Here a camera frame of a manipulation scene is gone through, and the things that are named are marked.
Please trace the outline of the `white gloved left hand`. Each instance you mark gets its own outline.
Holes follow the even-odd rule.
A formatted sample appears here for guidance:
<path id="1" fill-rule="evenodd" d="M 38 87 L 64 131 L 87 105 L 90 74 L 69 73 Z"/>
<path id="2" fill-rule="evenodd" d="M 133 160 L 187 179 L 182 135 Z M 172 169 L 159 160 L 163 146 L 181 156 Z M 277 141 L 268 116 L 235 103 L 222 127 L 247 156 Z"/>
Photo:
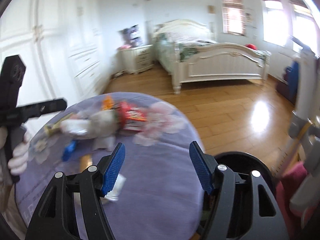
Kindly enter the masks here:
<path id="1" fill-rule="evenodd" d="M 29 142 L 31 135 L 29 132 L 24 134 L 23 140 L 18 144 L 12 153 L 12 158 L 8 161 L 7 167 L 13 176 L 20 176 L 27 168 L 29 158 Z"/>

